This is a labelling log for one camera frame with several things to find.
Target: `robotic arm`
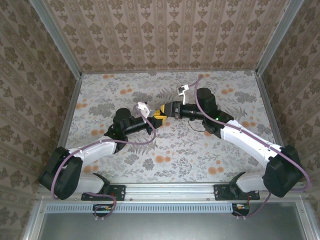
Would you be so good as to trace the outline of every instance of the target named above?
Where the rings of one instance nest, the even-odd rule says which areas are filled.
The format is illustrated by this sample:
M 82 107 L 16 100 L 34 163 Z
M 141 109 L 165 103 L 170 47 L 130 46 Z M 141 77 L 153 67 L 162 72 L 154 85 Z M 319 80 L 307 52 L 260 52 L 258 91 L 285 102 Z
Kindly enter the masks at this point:
M 140 113 L 156 129 L 163 125 L 167 117 L 175 119 L 188 118 L 191 120 L 202 120 L 202 125 L 210 134 L 229 141 L 243 149 L 253 156 L 261 165 L 263 170 L 259 172 L 241 172 L 235 176 L 229 183 L 227 189 L 224 189 L 223 195 L 226 199 L 240 199 L 247 197 L 250 191 L 269 191 L 277 197 L 284 197 L 286 193 L 302 178 L 303 174 L 285 160 L 282 156 L 265 147 L 262 143 L 270 145 L 273 149 L 292 159 L 296 164 L 301 166 L 300 159 L 296 149 L 290 145 L 281 147 L 277 144 L 270 143 L 261 137 L 251 133 L 255 139 L 252 139 L 244 131 L 238 131 L 232 126 L 244 129 L 231 115 L 218 109 L 216 98 L 208 88 L 199 88 L 197 90 L 197 100 L 204 112 L 210 117 L 222 123 L 222 125 L 209 120 L 199 110 L 196 104 L 187 103 L 185 91 L 189 89 L 188 85 L 178 87 L 178 94 L 183 96 L 183 101 L 173 101 L 161 106 L 160 110 L 155 110 L 147 103 L 139 102 L 138 109 Z M 67 199 L 73 193 L 91 192 L 94 194 L 107 194 L 110 182 L 103 176 L 82 173 L 85 166 L 98 160 L 101 157 L 115 154 L 121 151 L 128 142 L 128 135 L 146 130 L 150 135 L 152 128 L 149 123 L 142 117 L 135 118 L 131 115 L 130 110 L 120 108 L 116 111 L 113 118 L 113 125 L 97 142 L 79 148 L 65 149 L 56 148 L 39 181 L 48 190 L 54 185 L 54 194 L 61 200 Z M 108 140 L 124 141 L 115 143 Z M 66 165 L 57 175 L 58 169 L 61 168 L 62 162 L 69 158 Z
M 270 147 L 265 147 L 262 142 L 270 145 L 301 166 L 298 153 L 293 146 L 281 147 L 250 132 L 258 141 L 242 131 L 235 130 L 231 126 L 240 129 L 244 129 L 244 127 L 231 115 L 218 109 L 216 98 L 208 88 L 199 88 L 197 90 L 197 99 L 201 108 L 211 118 L 230 126 L 224 126 L 209 120 L 203 115 L 196 104 L 186 103 L 185 91 L 187 89 L 189 89 L 187 85 L 178 87 L 178 94 L 180 96 L 183 95 L 183 101 L 164 104 L 161 106 L 161 111 L 166 116 L 175 119 L 202 120 L 202 125 L 207 132 L 235 144 L 254 157 L 263 167 L 263 170 L 259 172 L 241 172 L 235 176 L 230 182 L 229 192 L 226 194 L 232 194 L 237 198 L 237 196 L 250 191 L 269 191 L 275 196 L 282 198 L 302 178 L 303 174 L 300 170 L 279 154 L 271 151 Z
M 139 102 L 137 108 L 155 129 L 161 127 L 167 119 L 160 110 L 155 110 L 147 103 Z M 142 117 L 133 117 L 127 108 L 118 109 L 113 118 L 113 125 L 109 127 L 103 137 L 99 138 L 100 144 L 97 144 L 97 142 L 90 143 L 85 150 L 80 150 L 74 154 L 54 182 L 54 177 L 63 160 L 71 153 L 82 149 L 82 147 L 56 148 L 39 178 L 40 183 L 48 190 L 54 184 L 54 194 L 61 200 L 67 199 L 72 194 L 87 192 L 107 194 L 110 182 L 106 178 L 97 173 L 86 174 L 82 170 L 104 156 L 121 151 L 126 145 L 126 143 L 105 142 L 106 140 L 113 139 L 127 142 L 128 135 L 141 130 L 146 130 L 149 135 L 152 132 L 151 126 Z

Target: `floral patterned floor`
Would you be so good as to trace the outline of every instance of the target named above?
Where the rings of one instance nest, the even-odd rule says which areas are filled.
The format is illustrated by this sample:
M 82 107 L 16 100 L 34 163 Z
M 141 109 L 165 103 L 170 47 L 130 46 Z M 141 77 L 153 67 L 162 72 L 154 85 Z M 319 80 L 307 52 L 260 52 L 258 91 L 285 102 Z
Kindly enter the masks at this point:
M 176 86 L 193 83 L 198 74 L 205 75 L 199 87 L 211 89 L 223 111 L 274 142 L 253 71 L 119 73 L 82 76 L 66 147 L 80 147 L 97 140 L 112 124 L 119 108 L 132 111 L 134 104 L 144 101 L 159 109 L 162 104 L 181 101 Z M 191 92 L 190 103 L 194 103 Z M 203 130 L 201 121 L 190 124 Z M 130 141 L 148 139 L 145 131 L 129 136 Z M 157 129 L 153 143 L 127 145 L 119 153 L 88 165 L 84 171 L 102 174 L 112 183 L 185 183 L 225 182 L 239 172 L 259 169 L 261 166 L 253 157 L 232 143 L 192 130 L 187 119 L 169 118 Z

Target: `metal bar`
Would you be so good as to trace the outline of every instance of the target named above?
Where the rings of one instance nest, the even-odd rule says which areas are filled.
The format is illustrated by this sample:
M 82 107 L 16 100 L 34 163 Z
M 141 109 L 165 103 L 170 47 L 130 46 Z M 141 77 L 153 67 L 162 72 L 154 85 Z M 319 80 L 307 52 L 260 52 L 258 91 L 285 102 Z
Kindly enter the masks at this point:
M 282 15 L 268 45 L 266 46 L 257 64 L 256 69 L 259 75 L 262 75 L 262 73 L 267 68 L 268 63 L 270 62 L 272 56 L 275 54 L 279 44 L 281 43 L 289 26 L 297 15 L 303 2 L 304 0 L 293 0 L 288 3 L 284 14 Z
M 209 183 L 124 183 L 125 202 L 130 203 L 245 203 L 243 201 L 216 201 L 214 195 L 214 185 L 226 184 L 225 182 L 209 182 Z M 296 188 L 302 187 L 302 183 L 297 184 Z M 260 200 L 252 201 L 261 203 L 268 196 L 268 192 L 260 192 Z M 296 202 L 300 197 L 306 198 L 305 193 L 290 191 L 283 198 L 271 196 L 270 202 Z M 37 199 L 46 203 L 57 203 L 51 193 L 46 188 L 41 188 Z M 75 203 L 79 202 L 81 194 L 73 194 L 68 199 L 61 202 Z M 88 201 L 88 203 L 105 203 L 111 201 Z
M 74 117 L 78 96 L 81 90 L 81 84 L 82 84 L 82 79 L 77 80 L 75 83 L 69 108 L 68 108 L 68 111 L 66 112 L 61 135 L 58 141 L 58 145 L 57 145 L 58 147 L 65 147 L 67 144 L 68 135 L 69 135 L 69 131 L 72 123 L 72 118 Z
M 77 61 L 75 60 L 72 52 L 70 51 L 67 43 L 62 37 L 62 33 L 57 28 L 57 25 L 54 19 L 50 15 L 50 11 L 47 9 L 44 1 L 42 0 L 30 0 L 32 6 L 34 7 L 36 13 L 39 15 L 41 21 L 43 22 L 46 30 L 49 32 L 52 37 L 55 45 L 62 54 L 66 64 L 69 66 L 71 72 L 73 73 L 76 80 L 79 80 L 81 75 L 81 69 L 78 66 Z
M 93 213 L 94 203 L 47 203 L 46 214 Z M 231 203 L 131 203 L 119 202 L 114 213 L 232 213 Z
M 306 236 L 307 240 L 318 240 L 319 239 L 319 229 L 318 227 L 314 227 L 314 225 L 311 222 L 311 217 L 313 215 L 313 212 L 307 211 L 306 205 L 310 204 L 308 202 L 304 202 L 303 199 L 300 201 L 297 201 L 296 208 L 302 223 L 302 227 L 304 230 L 304 234 Z
M 24 240 L 37 240 L 39 237 L 39 233 L 44 221 L 45 212 L 46 212 L 47 203 L 44 201 L 40 201 L 40 203 L 35 204 L 36 215 L 33 218 L 30 218 L 29 221 L 32 221 L 31 231 L 28 235 L 24 235 Z
M 315 217 L 315 213 L 311 208 L 311 204 L 310 202 L 304 202 L 304 207 L 306 210 L 306 215 L 309 218 L 309 221 L 311 223 L 311 226 L 314 230 L 314 234 L 315 234 L 315 239 L 320 240 L 320 230 L 319 230 L 319 225 L 317 223 L 316 217 Z
M 265 84 L 263 82 L 263 79 L 262 79 L 261 75 L 259 75 L 259 74 L 255 73 L 254 75 L 255 75 L 255 80 L 256 80 L 256 83 L 258 85 L 260 94 L 261 94 L 261 98 L 262 98 L 262 101 L 263 101 L 263 105 L 264 105 L 264 108 L 265 108 L 266 115 L 267 115 L 267 117 L 269 119 L 269 123 L 270 123 L 270 126 L 271 126 L 271 130 L 272 130 L 272 133 L 273 133 L 273 136 L 274 136 L 275 143 L 280 145 L 280 146 L 283 146 L 284 142 L 282 140 L 282 137 L 281 137 L 281 134 L 280 134 L 280 131 L 279 131 L 279 128 L 278 128 L 278 124 L 277 124 L 277 121 L 276 121 L 276 117 L 274 115 L 274 111 L 272 110 L 270 99 L 268 97 L 268 93 L 267 93 Z
M 36 224 L 36 218 L 39 214 L 39 209 L 40 209 L 40 203 L 35 203 L 33 205 L 33 209 L 32 209 L 32 212 L 30 214 L 30 218 L 29 218 L 29 221 L 28 221 L 28 224 L 25 228 L 25 232 L 24 232 L 24 236 L 23 236 L 23 240 L 29 240 L 31 239 L 31 235 L 32 235 L 32 232 L 35 228 L 35 224 Z
M 252 68 L 243 68 L 241 70 L 226 68 L 226 69 L 166 69 L 166 70 L 124 70 L 124 71 L 83 71 L 82 74 L 84 75 L 93 75 L 93 74 L 148 74 L 148 73 L 179 73 L 179 72 L 238 72 L 238 71 L 254 71 Z

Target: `patterned wall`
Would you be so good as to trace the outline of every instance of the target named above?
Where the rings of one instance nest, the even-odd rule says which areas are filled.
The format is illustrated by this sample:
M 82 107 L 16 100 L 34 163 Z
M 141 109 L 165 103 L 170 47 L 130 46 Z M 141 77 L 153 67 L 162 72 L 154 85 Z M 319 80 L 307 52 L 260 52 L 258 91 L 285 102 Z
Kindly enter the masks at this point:
M 18 239 L 75 85 L 27 0 L 0 1 L 0 239 Z
M 83 72 L 254 69 L 288 0 L 45 0 Z
M 311 176 L 320 216 L 320 1 L 304 1 L 262 78 L 282 138 Z

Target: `wire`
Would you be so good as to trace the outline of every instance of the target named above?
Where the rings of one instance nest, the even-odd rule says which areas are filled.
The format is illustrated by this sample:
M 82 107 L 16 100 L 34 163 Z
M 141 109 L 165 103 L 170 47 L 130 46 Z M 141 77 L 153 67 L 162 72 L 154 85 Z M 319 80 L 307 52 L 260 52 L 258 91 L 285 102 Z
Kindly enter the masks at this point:
M 245 219 L 245 218 L 250 218 L 250 217 L 256 215 L 256 214 L 264 207 L 264 205 L 268 202 L 268 200 L 269 200 L 270 197 L 271 197 L 271 192 L 269 192 L 269 195 L 265 198 L 264 202 L 260 205 L 260 207 L 259 207 L 256 211 L 254 211 L 253 213 L 251 213 L 251 214 L 249 214 L 249 215 L 247 215 L 247 216 L 244 216 L 244 215 L 242 215 L 240 212 L 235 211 L 235 210 L 233 210 L 233 212 L 236 213 L 236 214 L 238 214 L 239 216 L 242 216 L 243 219 Z
M 51 196 L 53 199 L 59 199 L 58 197 L 55 196 L 55 185 L 56 185 L 56 182 L 57 182 L 57 179 L 58 179 L 58 176 L 62 170 L 62 168 L 64 167 L 64 165 L 67 163 L 67 161 L 74 155 L 76 155 L 77 153 L 79 153 L 80 151 L 84 151 L 92 146 L 95 146 L 95 145 L 99 145 L 99 144 L 103 144 L 103 143 L 121 143 L 121 144 L 132 144 L 132 145 L 147 145 L 149 143 L 151 143 L 155 138 L 156 138 L 156 129 L 155 127 L 151 124 L 151 122 L 145 117 L 143 116 L 140 111 L 138 111 L 137 109 L 138 107 L 138 104 L 136 104 L 134 106 L 134 109 L 135 111 L 138 113 L 138 115 L 140 117 L 142 117 L 143 120 L 146 121 L 146 123 L 148 123 L 148 125 L 151 127 L 152 129 L 152 132 L 153 132 L 153 137 L 149 140 L 149 141 L 146 141 L 146 142 L 131 142 L 131 141 L 122 141 L 122 140 L 115 140 L 115 139 L 104 139 L 104 140 L 98 140 L 98 141 L 95 141 L 93 143 L 90 143 L 88 145 L 85 145 L 81 148 L 79 148 L 78 150 L 70 153 L 61 163 L 61 165 L 59 166 L 59 168 L 57 169 L 55 175 L 54 175 L 54 178 L 53 178 L 53 181 L 52 181 L 52 185 L 51 185 Z
M 103 216 L 103 217 L 99 217 L 97 216 L 97 210 L 98 209 L 101 209 L 103 207 L 106 207 L 105 205 L 99 205 L 97 206 L 95 209 L 94 209 L 94 212 L 93 212 L 93 215 L 95 216 L 95 219 L 97 220 L 98 218 L 100 219 L 105 219 L 107 217 L 109 217 L 112 212 L 116 209 L 116 206 L 117 206 L 117 200 L 114 196 L 111 196 L 111 195 L 107 195 L 107 194 L 96 194 L 96 193 L 92 193 L 92 192 L 86 192 L 86 194 L 88 195 L 91 195 L 91 196 L 94 196 L 94 197 L 107 197 L 107 198 L 110 198 L 113 200 L 113 207 L 111 208 L 111 210 L 108 212 L 107 215 Z
M 214 123 L 217 123 L 217 124 L 220 124 L 220 125 L 223 125 L 223 126 L 226 126 L 226 127 L 229 127 L 229 128 L 232 128 L 232 129 L 236 129 L 238 131 L 241 131 L 242 133 L 248 135 L 249 137 L 251 137 L 252 139 L 256 140 L 258 143 L 262 144 L 264 147 L 270 149 L 271 151 L 275 152 L 276 154 L 280 155 L 281 157 L 283 157 L 285 160 L 287 160 L 289 163 L 291 163 L 292 165 L 294 165 L 297 169 L 299 169 L 302 174 L 304 175 L 305 179 L 306 179 L 306 186 L 302 187 L 302 188 L 299 188 L 299 189 L 292 189 L 292 191 L 304 191 L 304 190 L 307 190 L 310 188 L 311 186 L 311 182 L 310 182 L 310 178 L 308 176 L 308 174 L 306 173 L 306 171 L 301 167 L 299 166 L 295 161 L 293 161 L 292 159 L 290 159 L 289 157 L 287 157 L 286 155 L 284 155 L 282 152 L 280 152 L 279 150 L 275 149 L 274 147 L 272 147 L 272 145 L 268 144 L 268 143 L 265 143 L 264 141 L 260 140 L 259 138 L 257 138 L 256 136 L 254 136 L 252 133 L 250 133 L 249 131 L 243 129 L 243 128 L 240 128 L 240 127 L 237 127 L 237 126 L 234 126 L 234 125 L 231 125 L 231 124 L 228 124 L 228 123 L 224 123 L 224 122 L 221 122 L 221 121 L 218 121 L 218 120 L 215 120 L 213 119 L 212 117 L 210 117 L 208 114 L 205 113 L 205 111 L 202 109 L 202 107 L 200 106 L 199 104 L 199 101 L 198 101 L 198 97 L 197 97 L 197 89 L 198 89 L 198 85 L 199 85 L 199 82 L 200 80 L 203 78 L 202 75 L 200 75 L 197 79 L 196 82 L 192 83 L 191 86 L 195 85 L 194 87 L 194 98 L 195 98 L 195 103 L 196 103 L 196 106 L 198 107 L 198 109 L 200 110 L 200 112 L 203 113 L 203 115 L 211 120 L 212 122 Z
M 204 131 L 199 131 L 199 130 L 195 130 L 191 125 L 190 125 L 190 119 L 188 120 L 188 124 L 189 124 L 189 126 L 190 126 L 190 128 L 193 130 L 193 131 L 196 131 L 196 132 L 198 132 L 198 133 L 204 133 L 206 130 L 204 130 Z

